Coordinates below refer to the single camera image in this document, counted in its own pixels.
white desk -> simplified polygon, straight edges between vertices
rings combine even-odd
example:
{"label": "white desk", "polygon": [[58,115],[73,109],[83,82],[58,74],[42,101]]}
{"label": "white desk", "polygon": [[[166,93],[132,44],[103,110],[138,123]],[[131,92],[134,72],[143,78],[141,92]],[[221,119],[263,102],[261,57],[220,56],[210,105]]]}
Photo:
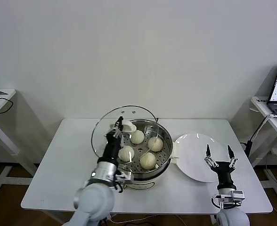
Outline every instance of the white desk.
{"label": "white desk", "polygon": [[[21,202],[25,209],[74,211],[75,192],[95,168],[97,157],[90,145],[96,119],[64,119]],[[226,120],[159,120],[175,140],[198,132],[230,145],[239,159],[232,178],[246,199],[246,213],[269,213],[272,206],[230,124]],[[143,191],[126,189],[115,192],[113,213],[135,214],[216,214],[211,203],[218,182],[201,183],[170,164],[160,182]]]}
{"label": "white desk", "polygon": [[[10,100],[16,93],[14,89],[0,89],[0,91],[7,93],[7,95],[0,95],[0,97]],[[7,100],[0,99],[0,110],[7,103]],[[28,157],[10,140],[10,138],[0,129],[0,139],[7,146],[8,153],[16,159],[31,175],[34,175],[37,167],[28,159]],[[2,184],[10,185],[29,185],[31,178],[9,178],[12,167],[6,166],[0,175],[0,187]]]}

